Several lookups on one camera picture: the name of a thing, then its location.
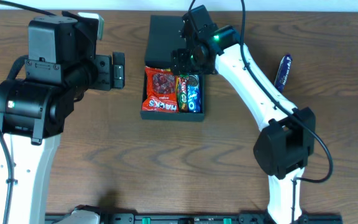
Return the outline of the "dark blue chocolate bar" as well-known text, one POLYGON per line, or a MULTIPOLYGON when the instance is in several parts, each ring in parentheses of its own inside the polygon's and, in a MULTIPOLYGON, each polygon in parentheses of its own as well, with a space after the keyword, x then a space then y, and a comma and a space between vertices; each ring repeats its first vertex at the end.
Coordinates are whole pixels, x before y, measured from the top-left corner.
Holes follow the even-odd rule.
POLYGON ((282 93, 284 90, 284 87, 286 85, 288 76, 289 76, 289 72, 291 69, 291 64, 292 64, 292 57, 290 54, 286 54, 280 61, 280 65, 274 80, 274 87, 280 92, 282 93))

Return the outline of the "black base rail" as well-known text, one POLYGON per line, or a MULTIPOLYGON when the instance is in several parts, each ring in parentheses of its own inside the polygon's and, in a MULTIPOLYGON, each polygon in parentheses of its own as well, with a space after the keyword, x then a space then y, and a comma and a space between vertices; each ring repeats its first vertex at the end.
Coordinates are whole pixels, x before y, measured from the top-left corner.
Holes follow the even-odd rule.
MULTIPOLYGON (((266 213, 238 215, 134 215, 131 213, 102 214, 103 224, 268 224, 273 220, 266 213)), ((339 215, 301 215, 298 224, 343 224, 339 215)))

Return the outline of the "KitKat Milo bar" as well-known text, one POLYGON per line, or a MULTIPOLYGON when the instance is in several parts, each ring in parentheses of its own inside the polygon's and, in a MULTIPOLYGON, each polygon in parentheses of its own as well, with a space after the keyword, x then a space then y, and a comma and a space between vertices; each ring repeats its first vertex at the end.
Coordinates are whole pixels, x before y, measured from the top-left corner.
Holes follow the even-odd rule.
POLYGON ((186 113, 188 111, 188 94, 187 84, 188 75, 180 75, 177 77, 176 88, 177 88, 177 101, 180 112, 186 113))

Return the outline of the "black cardboard box with lid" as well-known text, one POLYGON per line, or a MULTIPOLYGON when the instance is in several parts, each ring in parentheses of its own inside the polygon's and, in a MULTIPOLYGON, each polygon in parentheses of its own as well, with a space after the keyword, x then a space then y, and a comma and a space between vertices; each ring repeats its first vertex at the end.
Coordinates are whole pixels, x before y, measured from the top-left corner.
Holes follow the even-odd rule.
MULTIPOLYGON (((152 68, 170 68, 173 50, 186 47, 185 40, 180 37, 183 21, 180 16, 150 17, 149 38, 145 51, 145 65, 152 68)), ((140 111, 142 119, 165 121, 203 121, 204 120, 204 77, 200 76, 201 111, 199 113, 165 113, 159 111, 140 111)))

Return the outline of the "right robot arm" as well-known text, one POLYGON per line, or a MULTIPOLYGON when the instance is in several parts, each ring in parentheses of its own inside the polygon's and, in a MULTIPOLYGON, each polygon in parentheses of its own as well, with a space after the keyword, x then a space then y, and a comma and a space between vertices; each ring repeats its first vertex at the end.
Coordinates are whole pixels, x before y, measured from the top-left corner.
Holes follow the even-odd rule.
POLYGON ((260 131, 254 156, 268 175, 268 214, 275 223, 295 223, 302 215, 296 183, 314 147, 303 125, 314 123, 314 114, 299 110, 272 85, 252 58, 243 32, 219 28, 204 5, 187 11, 182 21, 185 48, 171 54, 173 73, 217 73, 237 91, 260 131))

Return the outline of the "red Hacks candy bag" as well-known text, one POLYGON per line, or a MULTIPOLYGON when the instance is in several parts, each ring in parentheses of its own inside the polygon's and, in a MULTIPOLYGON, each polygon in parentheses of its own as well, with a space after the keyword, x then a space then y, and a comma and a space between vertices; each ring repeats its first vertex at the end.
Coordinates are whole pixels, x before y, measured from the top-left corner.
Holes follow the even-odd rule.
POLYGON ((152 67, 145 67, 145 73, 147 98, 142 103, 142 111, 179 112, 175 75, 172 72, 152 67))

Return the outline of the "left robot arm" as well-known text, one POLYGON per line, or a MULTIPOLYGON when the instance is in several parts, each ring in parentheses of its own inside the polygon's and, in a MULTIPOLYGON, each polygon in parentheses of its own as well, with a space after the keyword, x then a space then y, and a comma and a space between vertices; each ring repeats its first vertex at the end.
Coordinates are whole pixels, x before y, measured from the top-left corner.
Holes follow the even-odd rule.
POLYGON ((125 56, 96 53, 104 19, 67 11, 28 26, 28 53, 0 84, 0 223, 44 223, 65 119, 87 90, 125 85, 125 56))

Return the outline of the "blue Oreo cookie pack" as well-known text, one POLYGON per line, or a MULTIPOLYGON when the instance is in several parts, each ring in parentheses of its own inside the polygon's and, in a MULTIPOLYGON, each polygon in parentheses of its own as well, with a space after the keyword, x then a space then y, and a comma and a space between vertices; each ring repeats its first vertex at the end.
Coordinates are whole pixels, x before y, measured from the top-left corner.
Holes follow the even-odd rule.
POLYGON ((198 75, 189 75, 187 83, 188 111, 192 113, 201 112, 201 92, 198 75))

